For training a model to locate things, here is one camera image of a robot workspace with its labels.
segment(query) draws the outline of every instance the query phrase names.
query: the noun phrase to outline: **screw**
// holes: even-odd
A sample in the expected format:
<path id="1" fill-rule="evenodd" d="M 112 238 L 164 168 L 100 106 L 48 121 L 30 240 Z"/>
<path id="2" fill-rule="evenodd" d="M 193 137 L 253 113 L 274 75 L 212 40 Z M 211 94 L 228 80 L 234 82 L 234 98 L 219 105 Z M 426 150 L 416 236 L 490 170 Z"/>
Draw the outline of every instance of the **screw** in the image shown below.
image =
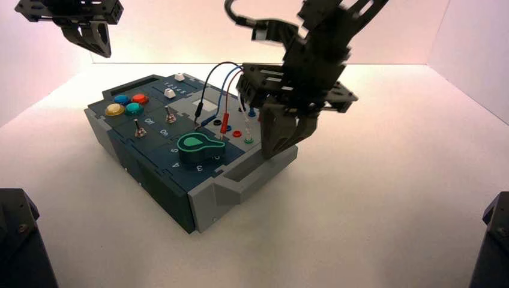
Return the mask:
<path id="1" fill-rule="evenodd" d="M 25 233 L 27 230 L 28 230 L 28 225 L 27 225 L 27 224 L 21 224 L 21 225 L 19 226 L 19 228 L 17 229 L 17 232 L 18 232 L 19 234 L 23 234 L 23 233 Z"/>
<path id="2" fill-rule="evenodd" d="M 503 238 L 509 237 L 509 230 L 506 228 L 500 227 L 497 230 L 498 235 L 502 236 Z"/>

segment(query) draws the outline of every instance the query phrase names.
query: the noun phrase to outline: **white backdrop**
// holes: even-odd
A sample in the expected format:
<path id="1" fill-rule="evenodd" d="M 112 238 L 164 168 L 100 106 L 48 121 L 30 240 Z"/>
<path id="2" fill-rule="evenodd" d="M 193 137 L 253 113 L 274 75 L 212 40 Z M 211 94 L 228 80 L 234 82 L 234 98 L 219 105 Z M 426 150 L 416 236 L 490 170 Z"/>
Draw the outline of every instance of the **white backdrop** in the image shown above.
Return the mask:
<path id="1" fill-rule="evenodd" d="M 451 0 L 429 64 L 509 124 L 509 1 Z"/>
<path id="2" fill-rule="evenodd" d="M 16 13 L 17 3 L 0 1 L 0 127 L 91 63 L 53 23 L 30 23 Z"/>
<path id="3" fill-rule="evenodd" d="M 94 62 L 281 62 L 282 47 L 252 43 L 251 30 L 236 27 L 223 0 L 122 0 L 124 14 L 110 27 L 113 56 Z M 350 5 L 353 0 L 343 1 Z M 350 63 L 425 64 L 448 0 L 390 0 L 352 42 Z M 301 24 L 302 0 L 238 0 L 233 8 L 255 18 Z"/>

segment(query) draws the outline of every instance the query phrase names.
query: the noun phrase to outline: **knob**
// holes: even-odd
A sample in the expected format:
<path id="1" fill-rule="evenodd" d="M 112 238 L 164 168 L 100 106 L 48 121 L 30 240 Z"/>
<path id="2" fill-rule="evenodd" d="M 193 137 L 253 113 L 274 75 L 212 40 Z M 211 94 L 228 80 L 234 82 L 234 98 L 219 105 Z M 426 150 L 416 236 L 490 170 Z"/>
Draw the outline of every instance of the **knob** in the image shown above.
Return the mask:
<path id="1" fill-rule="evenodd" d="M 184 164 L 201 163 L 212 157 L 221 157 L 226 152 L 226 144 L 212 140 L 202 133 L 189 133 L 177 141 L 180 160 Z"/>

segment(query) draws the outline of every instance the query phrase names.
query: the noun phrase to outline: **white button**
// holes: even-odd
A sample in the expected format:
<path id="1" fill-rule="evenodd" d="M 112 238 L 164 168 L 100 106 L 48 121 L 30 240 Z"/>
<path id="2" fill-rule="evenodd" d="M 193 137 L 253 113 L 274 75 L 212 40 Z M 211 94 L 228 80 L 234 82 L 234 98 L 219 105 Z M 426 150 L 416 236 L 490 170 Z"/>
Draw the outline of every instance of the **white button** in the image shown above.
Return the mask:
<path id="1" fill-rule="evenodd" d="M 176 97 L 175 91 L 171 90 L 170 88 L 167 88 L 164 90 L 164 96 L 169 99 L 173 99 Z"/>
<path id="2" fill-rule="evenodd" d="M 179 81 L 179 82 L 182 82 L 185 80 L 185 77 L 182 73 L 178 73 L 175 75 L 175 80 Z"/>

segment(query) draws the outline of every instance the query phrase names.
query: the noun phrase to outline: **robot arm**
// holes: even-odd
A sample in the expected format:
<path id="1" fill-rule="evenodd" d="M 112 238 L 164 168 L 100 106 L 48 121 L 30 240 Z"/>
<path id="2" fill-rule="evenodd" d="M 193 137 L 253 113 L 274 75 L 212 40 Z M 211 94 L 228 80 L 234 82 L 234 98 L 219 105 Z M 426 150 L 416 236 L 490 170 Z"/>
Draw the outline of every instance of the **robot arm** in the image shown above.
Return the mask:
<path id="1" fill-rule="evenodd" d="M 30 22 L 53 21 L 70 42 L 109 58 L 108 24 L 118 23 L 124 7 L 118 0 L 21 0 L 15 10 Z"/>
<path id="2" fill-rule="evenodd" d="M 252 40 L 283 43 L 283 65 L 245 63 L 237 89 L 244 101 L 261 111 L 262 153 L 265 158 L 308 138 L 322 110 L 345 113 L 357 97 L 337 81 L 349 57 L 348 43 L 388 0 L 358 0 L 349 8 L 342 0 L 306 0 L 299 17 L 309 30 L 275 19 L 237 16 L 234 0 L 226 0 L 230 18 L 253 29 Z"/>

